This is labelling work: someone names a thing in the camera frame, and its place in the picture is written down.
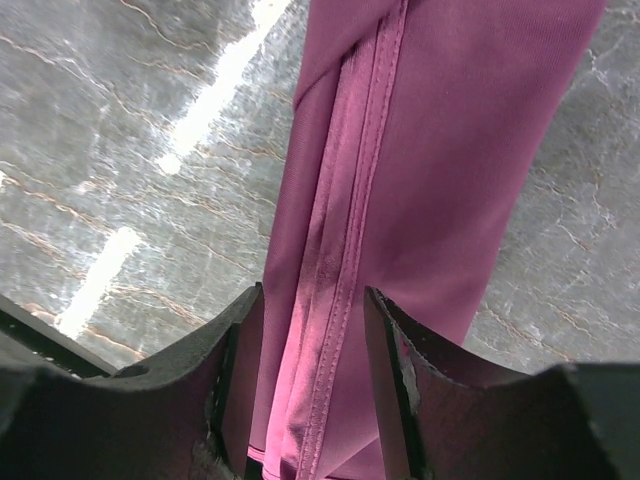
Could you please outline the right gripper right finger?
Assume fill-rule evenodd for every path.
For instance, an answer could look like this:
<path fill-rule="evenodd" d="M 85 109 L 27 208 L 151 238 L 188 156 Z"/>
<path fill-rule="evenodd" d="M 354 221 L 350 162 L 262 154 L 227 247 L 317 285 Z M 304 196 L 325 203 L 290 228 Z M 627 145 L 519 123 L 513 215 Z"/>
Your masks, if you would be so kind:
<path fill-rule="evenodd" d="M 364 296 L 389 479 L 635 479 L 639 367 L 565 363 L 527 375 Z"/>

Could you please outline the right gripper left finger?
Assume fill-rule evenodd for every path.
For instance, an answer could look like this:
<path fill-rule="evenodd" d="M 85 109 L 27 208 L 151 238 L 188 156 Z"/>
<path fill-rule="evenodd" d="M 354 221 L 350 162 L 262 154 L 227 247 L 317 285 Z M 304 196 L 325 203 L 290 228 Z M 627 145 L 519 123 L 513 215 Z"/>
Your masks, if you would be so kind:
<path fill-rule="evenodd" d="M 263 334 L 260 285 L 109 377 L 1 340 L 5 479 L 241 479 Z"/>

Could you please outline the purple cloth napkin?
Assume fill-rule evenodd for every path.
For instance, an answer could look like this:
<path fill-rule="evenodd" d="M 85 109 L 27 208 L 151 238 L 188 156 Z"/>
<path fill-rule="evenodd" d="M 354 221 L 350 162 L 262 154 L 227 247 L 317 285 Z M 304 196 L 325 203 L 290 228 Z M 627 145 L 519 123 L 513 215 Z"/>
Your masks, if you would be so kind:
<path fill-rule="evenodd" d="M 602 1 L 314 1 L 263 276 L 249 454 L 379 479 L 374 287 L 461 343 Z"/>

